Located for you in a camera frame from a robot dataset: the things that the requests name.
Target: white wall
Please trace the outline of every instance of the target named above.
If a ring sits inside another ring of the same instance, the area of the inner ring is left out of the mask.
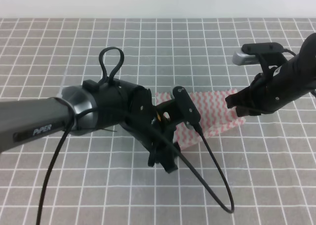
[[[315,0],[0,0],[0,17],[316,17]]]

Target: striped towel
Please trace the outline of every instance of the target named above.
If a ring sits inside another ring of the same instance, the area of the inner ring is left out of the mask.
[[[244,117],[238,117],[235,108],[228,109],[225,98],[237,93],[237,90],[195,92],[189,93],[193,103],[201,115],[200,124],[205,138],[223,133],[246,122]],[[169,93],[157,93],[157,104],[171,99]],[[177,125],[174,142],[178,142],[181,150],[202,142],[202,138],[195,130],[189,130],[184,123]]]

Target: piper logo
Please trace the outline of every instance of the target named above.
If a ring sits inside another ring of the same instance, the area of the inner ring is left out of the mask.
[[[51,129],[51,124],[50,124],[50,125],[43,126],[43,127],[41,127],[41,128],[38,128],[38,129],[35,129],[35,130],[33,131],[33,136],[39,135],[39,134],[41,134],[41,133],[43,133],[43,132],[46,132],[46,131],[49,131],[50,129]]]

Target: robotic arm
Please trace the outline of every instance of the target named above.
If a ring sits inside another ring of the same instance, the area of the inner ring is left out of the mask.
[[[106,51],[117,49],[120,61],[107,76],[103,64]],[[238,116],[269,114],[316,89],[316,34],[303,43],[300,53],[289,61],[283,56],[284,49],[278,43],[245,44],[241,52],[234,54],[237,65],[260,64],[262,73],[256,75],[249,87],[226,98],[228,108],[236,107]],[[115,47],[104,49],[99,56],[102,79],[91,80],[82,86],[70,86],[62,91],[61,98],[0,103],[0,152],[57,131],[83,135],[95,130],[120,124],[149,151],[148,165],[160,163],[166,172],[177,170],[174,158],[179,156],[204,185],[216,202],[228,213],[234,211],[234,201],[225,176],[209,148],[199,125],[200,114],[185,88],[176,86],[173,99],[152,105],[152,94],[143,86],[115,79],[124,61],[123,52]],[[228,209],[210,189],[195,168],[180,153],[177,143],[172,143],[176,125],[185,122],[202,137],[231,201]],[[54,161],[48,169],[40,198],[38,222],[45,195],[45,188]]]
[[[278,43],[245,44],[233,56],[237,65],[259,64],[249,87],[226,98],[227,107],[236,107],[237,115],[270,114],[316,89],[316,33],[303,43],[300,53],[289,61]]]

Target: table surface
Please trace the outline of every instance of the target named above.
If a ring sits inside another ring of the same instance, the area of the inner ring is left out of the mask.
[[[56,96],[98,80],[106,46],[125,52],[121,79],[155,92],[249,85],[260,66],[235,66],[244,43],[275,41],[298,53],[316,19],[0,19],[0,100]],[[108,72],[118,62],[105,57]],[[167,174],[128,133],[70,136],[49,181],[43,225],[316,224],[316,103],[306,95],[271,115],[209,139],[236,211],[226,214],[186,166]],[[0,155],[0,225],[35,224],[44,175],[61,134]],[[184,155],[227,206],[204,145]]]

